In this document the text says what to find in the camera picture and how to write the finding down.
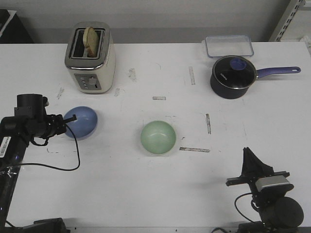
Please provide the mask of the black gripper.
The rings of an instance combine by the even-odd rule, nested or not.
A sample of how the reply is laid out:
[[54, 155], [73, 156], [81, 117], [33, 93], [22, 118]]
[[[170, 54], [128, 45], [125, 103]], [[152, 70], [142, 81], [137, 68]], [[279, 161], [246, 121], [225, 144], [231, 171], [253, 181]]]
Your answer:
[[263, 209], [294, 188], [287, 180], [289, 172], [274, 172], [273, 168], [263, 163], [249, 147], [243, 149], [243, 164], [241, 175], [228, 178], [227, 186], [247, 184], [252, 196], [251, 205], [254, 209]]
[[63, 118], [61, 114], [58, 115], [46, 115], [44, 121], [39, 124], [36, 137], [48, 139], [55, 135], [63, 134], [67, 131], [67, 123], [75, 121], [77, 116], [71, 115], [69, 118]]

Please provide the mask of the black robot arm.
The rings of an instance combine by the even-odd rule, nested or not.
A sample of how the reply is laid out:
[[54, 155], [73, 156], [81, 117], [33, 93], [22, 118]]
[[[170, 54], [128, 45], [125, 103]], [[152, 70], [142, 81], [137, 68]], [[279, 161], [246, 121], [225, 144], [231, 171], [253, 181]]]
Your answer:
[[294, 188], [287, 177], [289, 172], [279, 171], [263, 163], [251, 150], [243, 149], [241, 175], [226, 180], [227, 186], [247, 184], [252, 196], [251, 206], [259, 214], [260, 221], [244, 216], [248, 223], [239, 224], [239, 233], [297, 233], [304, 220], [301, 205], [285, 196]]
[[17, 183], [23, 157], [30, 144], [37, 145], [35, 138], [48, 140], [66, 132], [67, 123], [75, 121], [76, 115], [64, 119], [62, 115], [48, 115], [48, 99], [41, 94], [17, 96], [14, 116], [4, 117], [0, 122], [0, 231], [2, 233], [68, 233], [62, 218], [35, 221], [32, 225], [15, 227], [7, 216]]

